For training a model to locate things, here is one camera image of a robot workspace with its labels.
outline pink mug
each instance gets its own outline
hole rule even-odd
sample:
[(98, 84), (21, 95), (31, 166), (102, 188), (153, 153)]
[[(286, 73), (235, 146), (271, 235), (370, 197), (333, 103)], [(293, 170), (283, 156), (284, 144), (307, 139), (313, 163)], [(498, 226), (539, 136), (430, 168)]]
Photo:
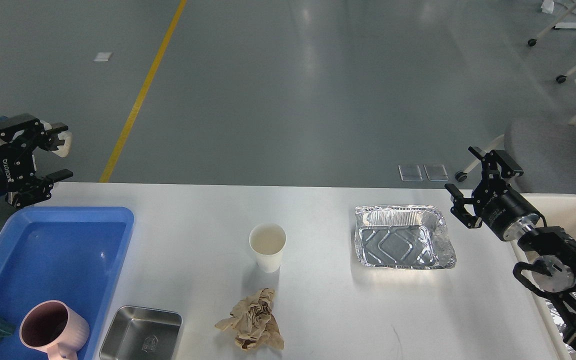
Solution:
[(19, 326), (19, 339), (49, 360), (77, 360), (90, 335), (89, 324), (59, 300), (48, 300), (30, 310)]

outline robotic arm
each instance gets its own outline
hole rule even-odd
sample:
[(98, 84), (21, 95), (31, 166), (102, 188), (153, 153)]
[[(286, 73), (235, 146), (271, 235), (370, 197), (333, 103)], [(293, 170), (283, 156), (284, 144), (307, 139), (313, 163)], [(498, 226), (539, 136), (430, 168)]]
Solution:
[(0, 121), (0, 196), (15, 208), (23, 208), (50, 199), (55, 183), (73, 176), (60, 170), (36, 175), (33, 151), (40, 148), (65, 157), (71, 136), (62, 123), (45, 123), (31, 114)]
[[(454, 184), (445, 187), (452, 196), (450, 212), (467, 228), (480, 228), (482, 221), (502, 241), (518, 240), (523, 251), (539, 256), (532, 264), (518, 262), (512, 270), (528, 290), (553, 303), (566, 326), (563, 340), (576, 350), (576, 241), (563, 228), (546, 226), (546, 219), (508, 181), (524, 171), (503, 150), (484, 153), (477, 147), (468, 150), (481, 161), (482, 180), (464, 198)], [(466, 210), (472, 205), (474, 215)], [(539, 219), (543, 227), (537, 227)], [(523, 271), (532, 272), (535, 283)]]

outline gray floor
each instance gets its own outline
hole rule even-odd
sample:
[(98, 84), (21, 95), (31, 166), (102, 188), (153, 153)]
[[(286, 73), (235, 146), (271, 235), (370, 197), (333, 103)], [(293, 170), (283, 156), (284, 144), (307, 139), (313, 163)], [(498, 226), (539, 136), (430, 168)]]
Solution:
[[(0, 1), (0, 115), (75, 135), (39, 170), (99, 179), (178, 4)], [(452, 174), (512, 119), (576, 114), (576, 75), (554, 81), (576, 64), (576, 30), (526, 46), (554, 18), (540, 4), (188, 0), (110, 180), (443, 187), (397, 165)], [(93, 63), (99, 51), (114, 54)]]

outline yellow floor line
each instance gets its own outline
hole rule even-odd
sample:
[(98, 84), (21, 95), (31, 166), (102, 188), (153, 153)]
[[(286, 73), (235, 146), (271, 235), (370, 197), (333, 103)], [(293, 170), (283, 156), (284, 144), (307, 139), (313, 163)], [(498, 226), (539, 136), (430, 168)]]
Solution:
[(153, 83), (155, 74), (157, 74), (157, 69), (160, 67), (160, 63), (162, 63), (162, 58), (166, 53), (166, 48), (168, 47), (170, 38), (172, 37), (172, 34), (175, 31), (175, 28), (177, 27), (179, 17), (181, 16), (181, 13), (184, 11), (185, 6), (186, 6), (186, 0), (181, 0), (179, 2), (179, 6), (176, 8), (176, 12), (174, 12), (174, 16), (172, 18), (172, 21), (170, 22), (170, 26), (168, 27), (166, 35), (164, 36), (164, 39), (161, 42), (161, 45), (159, 46), (159, 50), (157, 51), (157, 55), (155, 55), (155, 59), (152, 61), (150, 70), (148, 71), (148, 75), (146, 75), (146, 80), (144, 80), (143, 85), (141, 85), (139, 95), (137, 95), (137, 99), (134, 101), (134, 104), (132, 105), (132, 110), (130, 110), (128, 119), (126, 119), (126, 123), (123, 125), (121, 134), (119, 134), (119, 139), (117, 139), (117, 142), (114, 144), (114, 149), (110, 154), (110, 158), (108, 158), (108, 162), (106, 162), (105, 164), (105, 168), (103, 169), (101, 178), (99, 178), (100, 183), (107, 183), (110, 181), (110, 176), (113, 174), (113, 171), (115, 170), (115, 166), (117, 164), (117, 160), (119, 160), (119, 156), (122, 154), (122, 150), (126, 145), (126, 140), (128, 140), (128, 136), (130, 135), (131, 130), (133, 130), (135, 119), (137, 119), (137, 115), (139, 115), (139, 111), (142, 108), (142, 104), (144, 103), (146, 95), (148, 95), (148, 90), (151, 88), (151, 84)]

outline blue plastic tray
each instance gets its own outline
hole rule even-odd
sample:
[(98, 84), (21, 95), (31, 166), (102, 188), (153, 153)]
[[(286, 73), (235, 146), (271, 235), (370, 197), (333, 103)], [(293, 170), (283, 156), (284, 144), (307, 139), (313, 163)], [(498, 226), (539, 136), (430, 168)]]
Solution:
[(78, 358), (91, 360), (119, 278), (135, 218), (125, 207), (32, 207), (0, 233), (0, 317), (17, 326), (0, 360), (46, 360), (23, 346), (19, 325), (35, 305), (60, 300), (90, 325)]

